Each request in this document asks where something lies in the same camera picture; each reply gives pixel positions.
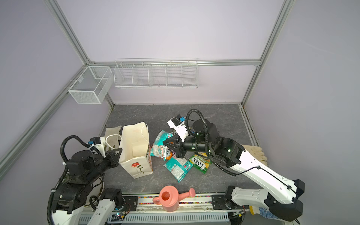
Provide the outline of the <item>teal snack pack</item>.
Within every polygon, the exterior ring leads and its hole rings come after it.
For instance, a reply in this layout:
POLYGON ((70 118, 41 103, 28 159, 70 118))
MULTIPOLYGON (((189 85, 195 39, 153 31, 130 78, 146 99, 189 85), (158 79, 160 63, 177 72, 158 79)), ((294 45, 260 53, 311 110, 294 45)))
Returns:
POLYGON ((175 177, 177 182, 181 182, 193 167, 185 158, 178 158, 173 155, 166 161, 164 167, 175 177))
POLYGON ((154 144, 152 145, 151 148, 151 156, 154 157, 158 157, 164 160, 164 152, 166 150, 170 150, 167 146, 165 146, 163 144, 163 142, 170 138, 173 137, 174 135, 176 135, 176 132, 166 132, 164 130, 162 130, 156 137, 154 144))

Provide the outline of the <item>white paper gift bag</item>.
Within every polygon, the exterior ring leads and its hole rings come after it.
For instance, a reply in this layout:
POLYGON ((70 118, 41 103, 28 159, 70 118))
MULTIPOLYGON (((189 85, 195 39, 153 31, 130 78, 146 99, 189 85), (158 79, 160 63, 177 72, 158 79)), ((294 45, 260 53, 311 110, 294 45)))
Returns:
POLYGON ((122 148, 119 164, 134 179, 153 173, 148 127, 145 122, 123 126, 121 140, 110 140, 109 146, 122 148))

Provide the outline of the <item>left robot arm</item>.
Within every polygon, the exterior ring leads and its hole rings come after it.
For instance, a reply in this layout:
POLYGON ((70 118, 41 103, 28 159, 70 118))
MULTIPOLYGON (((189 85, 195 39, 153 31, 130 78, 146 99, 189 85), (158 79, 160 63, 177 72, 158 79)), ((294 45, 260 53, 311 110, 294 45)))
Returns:
POLYGON ((72 135, 64 139, 60 147, 60 154, 65 163, 65 169, 57 184, 52 189, 47 204, 47 222, 54 225, 53 214, 62 210, 67 214, 85 206, 86 199, 93 189, 93 183, 100 178, 106 170, 116 168, 122 148, 110 150, 103 157, 93 145, 85 143, 80 137, 72 135), (76 139, 87 150, 75 153, 71 159, 65 154, 66 143, 76 139))

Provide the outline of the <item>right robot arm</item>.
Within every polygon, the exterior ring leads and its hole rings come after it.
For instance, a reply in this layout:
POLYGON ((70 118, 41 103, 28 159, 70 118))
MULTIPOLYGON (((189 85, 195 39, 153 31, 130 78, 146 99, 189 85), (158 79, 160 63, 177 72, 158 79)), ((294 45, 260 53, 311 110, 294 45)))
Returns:
POLYGON ((223 172, 234 177, 243 174, 260 186, 260 189, 228 186, 220 203, 215 203, 216 208, 256 206, 288 222, 297 222, 302 216, 303 202, 299 197, 305 192, 303 181, 285 178, 252 156, 243 145, 220 136, 216 125, 197 109, 189 110, 186 117, 177 115, 167 123, 176 134, 163 144, 177 157, 183 158, 187 152, 205 153, 223 172))

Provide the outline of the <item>green Fox's spring tea bag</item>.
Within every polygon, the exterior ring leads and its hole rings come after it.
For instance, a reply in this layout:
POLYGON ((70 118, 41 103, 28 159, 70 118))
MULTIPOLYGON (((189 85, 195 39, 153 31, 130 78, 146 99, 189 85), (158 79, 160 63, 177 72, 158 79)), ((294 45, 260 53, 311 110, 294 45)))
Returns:
POLYGON ((195 153, 192 157, 190 157, 189 162, 193 164, 193 167, 204 174, 207 173, 210 165, 212 164, 205 153, 195 153))

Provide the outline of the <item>beige work glove left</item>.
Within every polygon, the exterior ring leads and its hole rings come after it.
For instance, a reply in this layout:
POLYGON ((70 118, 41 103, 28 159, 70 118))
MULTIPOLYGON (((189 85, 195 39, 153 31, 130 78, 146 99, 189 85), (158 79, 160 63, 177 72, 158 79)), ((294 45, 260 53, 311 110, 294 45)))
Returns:
POLYGON ((108 141, 110 140, 121 140, 121 129, 122 126, 117 126, 117 127, 107 127, 105 130, 105 134, 104 137, 108 138, 108 141))

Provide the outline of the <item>beige work glove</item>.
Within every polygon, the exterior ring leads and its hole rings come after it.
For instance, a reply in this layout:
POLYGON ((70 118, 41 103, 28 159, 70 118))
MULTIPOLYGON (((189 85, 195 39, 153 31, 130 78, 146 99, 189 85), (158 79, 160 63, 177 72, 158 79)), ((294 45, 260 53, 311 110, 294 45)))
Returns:
POLYGON ((265 153, 262 151, 261 147, 251 146, 251 145, 243 145, 243 147, 258 161, 260 161, 262 164, 268 166, 268 162, 267 162, 268 158, 266 157, 265 153))
POLYGON ((105 130, 105 134, 104 137, 108 138, 108 141, 110 140, 121 140, 121 129, 122 126, 117 126, 117 127, 107 127, 105 130))

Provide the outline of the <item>pink watering can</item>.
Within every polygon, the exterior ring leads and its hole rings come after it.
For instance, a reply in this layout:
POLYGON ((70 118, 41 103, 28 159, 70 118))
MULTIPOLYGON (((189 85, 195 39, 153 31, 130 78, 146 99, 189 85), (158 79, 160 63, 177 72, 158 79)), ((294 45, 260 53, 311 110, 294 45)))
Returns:
POLYGON ((161 189, 159 196, 152 199, 156 205, 161 205, 166 212, 174 212, 178 209, 180 201, 188 197, 195 197, 194 188, 190 188, 188 192, 179 193, 174 186, 165 186, 161 189))

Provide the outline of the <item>beige work glove right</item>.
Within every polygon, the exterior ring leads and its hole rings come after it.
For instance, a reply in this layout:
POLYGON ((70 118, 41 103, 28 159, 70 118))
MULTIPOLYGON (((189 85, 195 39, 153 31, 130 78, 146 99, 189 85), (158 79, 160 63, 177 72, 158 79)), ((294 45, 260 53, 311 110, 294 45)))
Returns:
POLYGON ((266 157, 265 153, 262 151, 261 147, 251 146, 251 145, 243 145, 243 147, 258 161, 260 161, 262 164, 268 166, 268 162, 267 162, 268 158, 266 157))

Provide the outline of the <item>white mesh box basket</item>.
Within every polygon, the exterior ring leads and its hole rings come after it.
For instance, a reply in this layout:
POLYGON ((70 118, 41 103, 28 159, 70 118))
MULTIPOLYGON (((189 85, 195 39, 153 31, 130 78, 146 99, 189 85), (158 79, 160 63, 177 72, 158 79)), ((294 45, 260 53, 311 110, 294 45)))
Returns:
POLYGON ((87 66, 68 92, 78 104, 101 104, 114 82, 110 67, 87 66))

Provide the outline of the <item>white blue dotted glove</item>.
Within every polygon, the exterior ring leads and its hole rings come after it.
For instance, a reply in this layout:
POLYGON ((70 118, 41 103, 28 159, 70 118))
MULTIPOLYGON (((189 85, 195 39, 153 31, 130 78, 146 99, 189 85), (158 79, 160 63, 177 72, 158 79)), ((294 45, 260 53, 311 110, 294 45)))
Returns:
POLYGON ((265 209, 265 208, 250 206, 249 210, 252 215, 259 214, 260 216, 267 218, 267 219, 276 219, 277 218, 268 209, 265 209))

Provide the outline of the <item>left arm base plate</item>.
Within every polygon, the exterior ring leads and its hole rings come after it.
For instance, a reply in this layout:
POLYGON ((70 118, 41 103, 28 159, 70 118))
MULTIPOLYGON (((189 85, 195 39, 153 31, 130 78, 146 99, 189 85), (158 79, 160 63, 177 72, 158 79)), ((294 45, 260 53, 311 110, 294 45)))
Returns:
POLYGON ((135 212, 138 206, 138 196, 123 196, 121 212, 135 212))

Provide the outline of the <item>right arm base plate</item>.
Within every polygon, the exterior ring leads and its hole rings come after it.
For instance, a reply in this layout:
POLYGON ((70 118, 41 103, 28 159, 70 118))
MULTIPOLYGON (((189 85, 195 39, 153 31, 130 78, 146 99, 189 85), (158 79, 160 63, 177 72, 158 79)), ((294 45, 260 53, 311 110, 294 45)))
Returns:
POLYGON ((239 206, 231 200, 226 200, 225 195, 212 195, 211 204, 214 210, 249 210, 249 206, 239 206))

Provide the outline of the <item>white vented rail cover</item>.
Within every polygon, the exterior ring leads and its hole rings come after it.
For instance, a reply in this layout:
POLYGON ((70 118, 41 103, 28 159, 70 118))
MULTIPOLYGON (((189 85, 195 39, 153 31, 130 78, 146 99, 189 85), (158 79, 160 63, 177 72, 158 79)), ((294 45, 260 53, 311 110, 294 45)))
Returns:
POLYGON ((172 225, 190 223, 229 222, 227 212, 188 212, 188 213, 130 213, 124 218, 112 214, 106 221, 108 225, 152 224, 172 225))

